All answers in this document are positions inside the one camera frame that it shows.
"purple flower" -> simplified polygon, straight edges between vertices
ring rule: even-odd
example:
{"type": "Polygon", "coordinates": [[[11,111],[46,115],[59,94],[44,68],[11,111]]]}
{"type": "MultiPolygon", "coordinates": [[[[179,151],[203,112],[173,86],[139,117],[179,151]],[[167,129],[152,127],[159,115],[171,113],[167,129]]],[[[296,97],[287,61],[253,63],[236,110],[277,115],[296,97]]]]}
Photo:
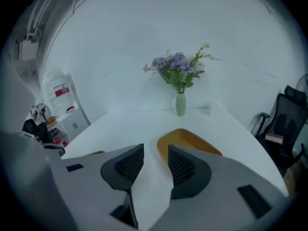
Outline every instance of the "purple flower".
{"type": "Polygon", "coordinates": [[[178,60],[184,60],[185,59],[185,55],[182,52],[177,52],[173,55],[174,58],[178,59],[178,60]]]}
{"type": "Polygon", "coordinates": [[[148,68],[148,64],[143,67],[144,72],[148,72],[150,69],[148,68]]]}
{"type": "Polygon", "coordinates": [[[179,60],[176,62],[171,62],[170,67],[171,69],[181,70],[188,68],[189,64],[186,60],[179,60]]]}
{"type": "Polygon", "coordinates": [[[152,61],[152,66],[157,67],[158,69],[163,68],[168,63],[168,60],[165,57],[156,57],[152,61]]]}
{"type": "Polygon", "coordinates": [[[185,76],[187,76],[189,73],[193,73],[193,68],[192,67],[188,67],[188,68],[184,69],[185,76]]]}

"floor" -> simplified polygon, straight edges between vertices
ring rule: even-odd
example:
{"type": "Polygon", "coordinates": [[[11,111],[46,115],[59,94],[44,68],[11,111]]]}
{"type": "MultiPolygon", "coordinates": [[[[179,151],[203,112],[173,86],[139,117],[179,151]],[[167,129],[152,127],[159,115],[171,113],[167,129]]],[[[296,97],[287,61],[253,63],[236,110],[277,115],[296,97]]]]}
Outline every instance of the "floor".
{"type": "Polygon", "coordinates": [[[307,177],[308,159],[302,156],[297,163],[287,170],[283,178],[290,196],[300,192],[307,185],[307,177]]]}

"chair backrest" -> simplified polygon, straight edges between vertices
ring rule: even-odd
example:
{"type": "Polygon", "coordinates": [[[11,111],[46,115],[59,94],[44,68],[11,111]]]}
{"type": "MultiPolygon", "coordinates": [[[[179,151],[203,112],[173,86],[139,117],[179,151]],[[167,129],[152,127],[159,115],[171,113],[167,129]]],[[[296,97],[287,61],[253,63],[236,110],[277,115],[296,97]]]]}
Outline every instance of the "chair backrest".
{"type": "Polygon", "coordinates": [[[28,119],[25,121],[22,131],[35,135],[38,132],[38,126],[34,120],[28,119]]]}
{"type": "Polygon", "coordinates": [[[282,135],[283,143],[291,150],[308,119],[306,101],[304,92],[287,86],[284,94],[278,94],[275,115],[264,132],[282,135]]]}

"flower bouquet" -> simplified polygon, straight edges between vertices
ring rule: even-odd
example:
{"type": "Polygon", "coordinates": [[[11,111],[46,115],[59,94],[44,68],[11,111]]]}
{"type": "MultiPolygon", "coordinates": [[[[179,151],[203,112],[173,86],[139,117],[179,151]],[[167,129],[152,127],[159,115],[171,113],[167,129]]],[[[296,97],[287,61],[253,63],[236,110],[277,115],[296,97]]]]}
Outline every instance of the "flower bouquet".
{"type": "Polygon", "coordinates": [[[185,115],[185,90],[193,86],[194,78],[200,78],[200,74],[205,72],[205,65],[200,60],[202,58],[214,60],[211,54],[203,53],[205,48],[209,48],[209,45],[204,44],[195,56],[188,57],[182,52],[171,54],[170,51],[167,51],[165,56],[154,58],[151,66],[146,64],[143,67],[145,72],[154,71],[155,73],[159,73],[167,84],[176,88],[178,92],[176,98],[178,116],[185,115]]]}

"chair armrest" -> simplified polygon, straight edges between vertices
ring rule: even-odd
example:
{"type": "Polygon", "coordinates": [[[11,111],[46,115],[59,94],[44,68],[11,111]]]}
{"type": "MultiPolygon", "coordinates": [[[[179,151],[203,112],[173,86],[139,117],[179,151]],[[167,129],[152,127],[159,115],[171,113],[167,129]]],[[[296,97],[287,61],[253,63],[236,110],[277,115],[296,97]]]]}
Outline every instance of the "chair armrest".
{"type": "Polygon", "coordinates": [[[260,133],[260,131],[261,131],[263,125],[264,125],[265,120],[270,117],[269,114],[264,113],[264,112],[262,112],[260,115],[262,116],[262,121],[260,123],[259,129],[258,129],[255,137],[257,137],[259,135],[259,133],[260,133]]]}
{"type": "Polygon", "coordinates": [[[308,148],[304,144],[300,144],[302,147],[302,152],[305,157],[308,157],[308,148]]]}
{"type": "Polygon", "coordinates": [[[270,115],[269,115],[269,114],[264,113],[264,112],[262,112],[260,115],[261,115],[264,119],[267,119],[267,118],[269,118],[269,117],[270,117],[270,115]]]}
{"type": "Polygon", "coordinates": [[[63,156],[65,154],[65,149],[61,145],[46,143],[43,144],[43,147],[44,149],[56,150],[60,156],[63,156]]]}

